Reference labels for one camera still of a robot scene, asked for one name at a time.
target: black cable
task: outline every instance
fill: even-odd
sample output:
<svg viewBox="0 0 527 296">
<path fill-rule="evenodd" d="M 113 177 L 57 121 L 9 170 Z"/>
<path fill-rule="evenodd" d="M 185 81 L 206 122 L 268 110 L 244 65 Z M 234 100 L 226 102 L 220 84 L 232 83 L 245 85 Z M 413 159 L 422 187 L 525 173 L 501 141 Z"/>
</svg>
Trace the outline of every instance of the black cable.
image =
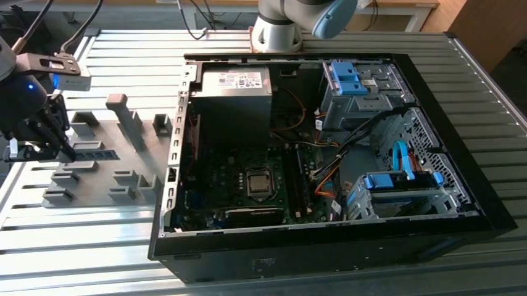
<svg viewBox="0 0 527 296">
<path fill-rule="evenodd" d="M 208 2 L 206 2 L 206 0 L 202 0 L 204 1 L 204 3 L 205 3 L 205 6 L 206 6 L 206 11 L 208 11 L 208 16 L 209 16 L 209 21 L 210 21 L 210 23 L 212 23 L 212 29 L 214 30 L 216 29 L 216 23 L 213 22 L 213 13 L 212 13 L 212 11 L 210 11 L 210 7 L 208 6 Z"/>
<path fill-rule="evenodd" d="M 192 36 L 192 38 L 193 38 L 194 40 L 200 40 L 200 39 L 206 35 L 206 31 L 204 31 L 204 32 L 201 33 L 201 35 L 200 35 L 198 37 L 196 37 L 196 36 L 192 34 L 190 29 L 188 28 L 186 18 L 184 17 L 184 13 L 182 13 L 182 8 L 181 8 L 181 6 L 180 6 L 180 13 L 181 13 L 181 19 L 182 19 L 184 27 L 186 28 L 188 34 Z"/>
<path fill-rule="evenodd" d="M 49 10 L 50 4 L 53 4 L 53 1 L 54 1 L 54 0 L 47 0 L 46 5 L 45 5 L 43 8 L 41 9 L 41 11 L 39 11 L 39 13 L 38 13 L 38 15 L 37 15 L 37 17 L 35 17 L 33 23 L 31 23 L 30 26 L 29 26 L 29 29 L 26 29 L 26 32 L 25 32 L 25 34 L 23 34 L 23 36 L 22 36 L 22 38 L 23 38 L 25 40 L 27 40 L 27 39 L 30 38 L 30 36 L 33 35 L 33 33 L 34 33 L 34 31 L 35 31 L 35 28 L 38 27 L 38 25 L 39 25 L 39 23 L 41 23 L 41 20 L 43 19 L 43 15 L 46 14 L 46 12 L 47 12 L 47 10 Z"/>
<path fill-rule="evenodd" d="M 46 4 L 43 5 L 43 8 L 41 9 L 37 17 L 34 18 L 33 23 L 30 24 L 29 28 L 25 31 L 25 34 L 18 40 L 15 40 L 14 45 L 11 47 L 11 50 L 14 51 L 14 54 L 18 54 L 19 51 L 22 51 L 22 48 L 26 44 L 26 41 L 29 40 L 30 36 L 33 36 L 33 33 L 39 26 L 41 20 L 43 19 L 43 16 L 49 10 L 50 4 L 53 4 L 54 0 L 47 0 Z"/>
<path fill-rule="evenodd" d="M 349 133 L 348 137 L 342 141 L 342 144 L 338 146 L 338 149 L 336 150 L 334 158 L 330 160 L 330 162 L 324 165 L 317 171 L 313 173 L 313 176 L 320 175 L 328 168 L 333 168 L 336 163 L 340 164 L 340 161 L 346 154 L 348 148 L 357 143 L 361 139 L 364 139 L 369 133 L 370 130 L 373 129 L 373 126 L 377 124 L 377 122 L 386 117 L 396 115 L 396 114 L 404 114 L 408 111 L 408 108 L 413 107 L 413 104 L 406 104 L 402 107 L 393 108 L 389 111 L 382 111 L 377 113 L 373 117 L 370 117 L 366 121 L 364 121 Z"/>
<path fill-rule="evenodd" d="M 193 4 L 193 6 L 196 7 L 196 9 L 197 9 L 198 13 L 201 14 L 202 18 L 205 19 L 205 21 L 206 21 L 206 23 L 208 23 L 208 25 L 209 25 L 210 29 L 213 29 L 213 30 L 214 30 L 214 27 L 213 27 L 213 25 L 212 25 L 212 23 L 210 23 L 210 21 L 209 21 L 209 19 L 208 19 L 206 15 L 205 15 L 205 13 L 202 12 L 201 8 L 198 8 L 198 6 L 197 6 L 197 4 L 196 4 L 194 0 L 189 0 L 189 2 L 190 2 L 190 3 Z"/>
<path fill-rule="evenodd" d="M 102 2 L 103 0 L 98 0 L 97 2 L 97 6 L 93 9 L 91 14 L 89 15 L 87 19 L 85 20 L 83 24 L 79 26 L 78 30 L 74 32 L 73 36 L 62 43 L 61 47 L 59 47 L 59 52 L 65 52 L 67 50 L 67 47 L 71 45 L 71 43 L 78 39 L 78 37 L 81 36 L 81 34 L 83 33 L 86 27 L 89 26 L 89 24 L 91 23 L 93 19 L 97 16 L 99 7 L 102 6 Z"/>
<path fill-rule="evenodd" d="M 236 24 L 237 19 L 240 18 L 240 16 L 241 16 L 241 12 L 237 13 L 237 17 L 236 17 L 236 19 L 233 20 L 232 24 L 228 25 L 228 26 L 225 26 L 225 28 L 224 28 L 225 30 L 226 30 L 228 28 L 230 28 L 230 27 Z"/>
<path fill-rule="evenodd" d="M 370 27 L 377 22 L 377 17 L 378 17 L 378 3 L 377 3 L 377 0 L 373 0 L 373 11 L 370 13 L 369 24 L 368 24 L 368 27 L 362 31 L 366 31 L 370 29 Z"/>
</svg>

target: metal bracket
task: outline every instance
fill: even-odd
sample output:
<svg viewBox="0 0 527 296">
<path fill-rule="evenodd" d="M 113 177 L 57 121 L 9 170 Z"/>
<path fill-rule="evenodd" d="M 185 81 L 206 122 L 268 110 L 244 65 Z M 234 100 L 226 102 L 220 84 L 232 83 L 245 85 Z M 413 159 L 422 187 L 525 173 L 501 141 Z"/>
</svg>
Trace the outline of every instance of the metal bracket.
<svg viewBox="0 0 527 296">
<path fill-rule="evenodd" d="M 18 76 L 34 73 L 79 75 L 78 64 L 67 54 L 61 54 L 57 57 L 39 54 L 19 54 L 15 56 L 15 65 L 18 67 L 15 72 Z"/>
</svg>

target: power supply label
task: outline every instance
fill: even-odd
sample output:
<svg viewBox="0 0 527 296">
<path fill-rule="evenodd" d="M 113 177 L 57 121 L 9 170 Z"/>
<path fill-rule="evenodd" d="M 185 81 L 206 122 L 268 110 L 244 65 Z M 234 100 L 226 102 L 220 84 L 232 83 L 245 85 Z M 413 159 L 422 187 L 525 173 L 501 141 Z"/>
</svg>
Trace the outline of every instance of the power supply label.
<svg viewBox="0 0 527 296">
<path fill-rule="evenodd" d="M 218 73 L 217 86 L 222 89 L 262 88 L 261 82 L 258 72 Z"/>
</svg>

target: sticker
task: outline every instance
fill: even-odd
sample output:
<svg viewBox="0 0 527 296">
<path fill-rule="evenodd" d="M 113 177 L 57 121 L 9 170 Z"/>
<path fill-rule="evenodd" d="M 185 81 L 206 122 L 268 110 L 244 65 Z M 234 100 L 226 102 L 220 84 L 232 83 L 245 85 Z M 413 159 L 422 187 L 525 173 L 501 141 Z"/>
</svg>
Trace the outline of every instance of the sticker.
<svg viewBox="0 0 527 296">
<path fill-rule="evenodd" d="M 373 79 L 364 79 L 364 80 L 360 80 L 360 82 L 362 85 L 377 85 L 377 83 L 374 83 Z"/>
<path fill-rule="evenodd" d="M 324 122 L 320 119 L 314 120 L 314 128 L 321 131 L 321 125 L 324 124 Z"/>
<path fill-rule="evenodd" d="M 218 73 L 217 86 L 222 89 L 262 88 L 260 72 Z"/>
<path fill-rule="evenodd" d="M 334 210 L 334 212 L 340 215 L 340 212 L 341 212 L 341 210 L 342 210 L 342 207 L 338 205 L 338 203 L 334 202 L 334 201 L 332 201 L 330 207 L 332 207 L 332 209 Z"/>
</svg>

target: orange cable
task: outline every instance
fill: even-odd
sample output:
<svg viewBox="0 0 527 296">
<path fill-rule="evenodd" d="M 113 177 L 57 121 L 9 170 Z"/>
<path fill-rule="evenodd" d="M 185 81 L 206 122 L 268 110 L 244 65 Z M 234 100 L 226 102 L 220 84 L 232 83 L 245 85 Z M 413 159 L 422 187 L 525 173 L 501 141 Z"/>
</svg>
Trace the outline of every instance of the orange cable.
<svg viewBox="0 0 527 296">
<path fill-rule="evenodd" d="M 297 96 L 292 93 L 292 91 L 289 91 L 286 88 L 284 88 L 282 86 L 278 86 L 278 89 L 282 89 L 284 91 L 286 91 L 289 93 L 289 95 L 294 98 L 297 104 L 300 105 L 300 108 L 302 109 L 302 117 L 300 118 L 300 120 L 297 121 L 297 123 L 293 126 L 289 126 L 286 128 L 274 128 L 270 131 L 273 132 L 278 132 L 278 131 L 289 131 L 293 128 L 296 128 L 298 125 L 301 125 L 301 123 L 304 122 L 305 119 L 305 108 L 304 108 L 304 104 L 300 101 L 300 99 L 297 98 Z"/>
</svg>

